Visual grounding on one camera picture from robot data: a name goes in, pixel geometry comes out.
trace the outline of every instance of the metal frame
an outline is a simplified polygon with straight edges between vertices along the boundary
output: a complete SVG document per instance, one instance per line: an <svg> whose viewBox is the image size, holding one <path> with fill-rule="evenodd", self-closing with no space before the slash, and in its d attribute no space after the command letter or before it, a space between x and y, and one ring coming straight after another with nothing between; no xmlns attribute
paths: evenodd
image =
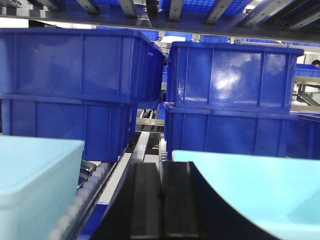
<svg viewBox="0 0 320 240"><path fill-rule="evenodd" d="M320 19L320 4L311 11L306 11L302 16L299 16L286 27L288 30L299 30Z"/></svg>
<svg viewBox="0 0 320 240"><path fill-rule="evenodd" d="M295 0L264 0L243 19L241 25L244 28L253 28L294 1Z"/></svg>
<svg viewBox="0 0 320 240"><path fill-rule="evenodd" d="M126 18L136 19L138 17L133 0L120 0L120 5Z"/></svg>
<svg viewBox="0 0 320 240"><path fill-rule="evenodd" d="M94 0L77 0L77 2L87 11L88 14L99 15L100 8Z"/></svg>
<svg viewBox="0 0 320 240"><path fill-rule="evenodd" d="M62 4L57 0L37 0L43 6L46 6L49 11L62 12L64 9Z"/></svg>
<svg viewBox="0 0 320 240"><path fill-rule="evenodd" d="M319 26L313 24L310 24L307 28L300 29L299 33L297 33L295 31L281 30L274 26L261 28L241 27L239 23L246 16L245 14L239 14L237 16L223 15L219 21L212 26L204 24L206 16L201 13L183 12L179 17L179 22L174 22L168 21L168 12L165 11L159 12L156 18L149 19L146 13L146 6L142 5L135 6L137 18L124 17L123 9L120 6L99 5L99 8L100 15L89 15L79 4L71 2L66 3L64 12L2 7L0 8L0 17L320 43L320 37L317 34Z"/></svg>
<svg viewBox="0 0 320 240"><path fill-rule="evenodd" d="M182 11L184 0L171 0L170 12L168 20L171 22L178 22Z"/></svg>
<svg viewBox="0 0 320 240"><path fill-rule="evenodd" d="M204 24L215 25L222 14L227 10L233 0L217 0L212 5L208 15L205 17Z"/></svg>
<svg viewBox="0 0 320 240"><path fill-rule="evenodd" d="M20 8L22 6L18 0L0 0L0 5L7 8Z"/></svg>

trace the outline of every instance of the stacked blue crate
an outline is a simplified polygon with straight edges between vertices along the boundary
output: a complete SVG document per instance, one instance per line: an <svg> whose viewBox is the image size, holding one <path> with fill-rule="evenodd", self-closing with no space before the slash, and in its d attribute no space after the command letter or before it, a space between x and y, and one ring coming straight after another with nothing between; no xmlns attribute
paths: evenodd
<svg viewBox="0 0 320 240"><path fill-rule="evenodd" d="M286 155L291 158L320 160L320 115L298 114L291 124Z"/></svg>
<svg viewBox="0 0 320 240"><path fill-rule="evenodd" d="M283 157L297 57L303 50L174 42L165 137L173 150Z"/></svg>
<svg viewBox="0 0 320 240"><path fill-rule="evenodd" d="M3 134L85 140L85 160L117 161L160 97L164 56L139 32L2 29L0 51Z"/></svg>

